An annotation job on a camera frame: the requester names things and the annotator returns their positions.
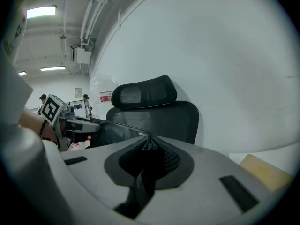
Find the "person's arm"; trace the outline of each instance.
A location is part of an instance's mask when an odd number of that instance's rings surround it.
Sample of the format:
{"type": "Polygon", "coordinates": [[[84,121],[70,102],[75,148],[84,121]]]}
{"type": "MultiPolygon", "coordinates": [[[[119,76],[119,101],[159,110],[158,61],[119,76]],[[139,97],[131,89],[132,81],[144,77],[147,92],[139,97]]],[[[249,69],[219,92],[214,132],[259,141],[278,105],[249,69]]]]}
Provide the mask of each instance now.
{"type": "MultiPolygon", "coordinates": [[[[38,116],[37,114],[33,113],[27,108],[24,108],[24,111],[21,114],[19,124],[22,127],[29,128],[39,136],[43,122],[44,122],[43,117],[38,116]]],[[[46,123],[42,133],[42,137],[49,138],[54,142],[56,141],[55,133],[52,127],[49,125],[49,123],[46,123]]]]}

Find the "chair backrest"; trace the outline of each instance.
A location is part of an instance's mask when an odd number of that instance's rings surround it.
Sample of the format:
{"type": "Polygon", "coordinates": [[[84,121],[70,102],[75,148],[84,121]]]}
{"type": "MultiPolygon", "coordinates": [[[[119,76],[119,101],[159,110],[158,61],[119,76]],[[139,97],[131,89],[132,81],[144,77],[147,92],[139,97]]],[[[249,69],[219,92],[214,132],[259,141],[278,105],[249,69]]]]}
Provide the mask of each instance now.
{"type": "Polygon", "coordinates": [[[198,109],[176,98],[177,91],[167,75],[124,84],[113,91],[114,108],[108,111],[106,120],[145,129],[154,136],[194,144],[198,109]]]}
{"type": "Polygon", "coordinates": [[[199,121],[195,105],[186,101],[147,108],[112,108],[106,120],[150,131],[153,135],[194,144],[199,121]]]}

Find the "fluorescent light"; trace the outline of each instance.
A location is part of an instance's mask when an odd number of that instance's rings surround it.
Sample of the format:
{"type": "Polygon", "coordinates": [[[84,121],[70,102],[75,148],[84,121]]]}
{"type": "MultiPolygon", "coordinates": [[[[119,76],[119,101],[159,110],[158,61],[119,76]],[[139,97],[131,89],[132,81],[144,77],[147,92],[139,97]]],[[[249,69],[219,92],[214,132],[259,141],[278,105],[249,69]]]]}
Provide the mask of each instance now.
{"type": "Polygon", "coordinates": [[[55,15],[56,6],[38,7],[27,10],[27,18],[55,15]]]}
{"type": "Polygon", "coordinates": [[[65,70],[65,67],[45,67],[41,68],[41,71],[51,71],[51,70],[65,70]]]}

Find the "cap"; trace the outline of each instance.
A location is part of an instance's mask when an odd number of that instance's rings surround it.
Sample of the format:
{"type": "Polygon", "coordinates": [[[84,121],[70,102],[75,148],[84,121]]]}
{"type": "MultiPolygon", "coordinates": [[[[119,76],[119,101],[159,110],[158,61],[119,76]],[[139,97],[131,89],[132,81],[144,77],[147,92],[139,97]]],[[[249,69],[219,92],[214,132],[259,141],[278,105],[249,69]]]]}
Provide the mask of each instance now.
{"type": "Polygon", "coordinates": [[[41,99],[41,100],[46,99],[46,98],[47,98],[46,94],[42,94],[42,96],[39,97],[39,99],[41,99]]]}

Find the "sign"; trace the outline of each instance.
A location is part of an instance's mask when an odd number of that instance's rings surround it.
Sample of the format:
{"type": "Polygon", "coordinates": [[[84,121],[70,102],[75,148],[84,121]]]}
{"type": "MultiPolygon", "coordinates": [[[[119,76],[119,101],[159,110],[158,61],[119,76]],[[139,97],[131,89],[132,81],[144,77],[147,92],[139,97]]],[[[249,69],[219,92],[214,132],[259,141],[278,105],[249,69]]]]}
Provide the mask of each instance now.
{"type": "Polygon", "coordinates": [[[112,91],[100,92],[100,102],[108,102],[112,99],[112,91]]]}

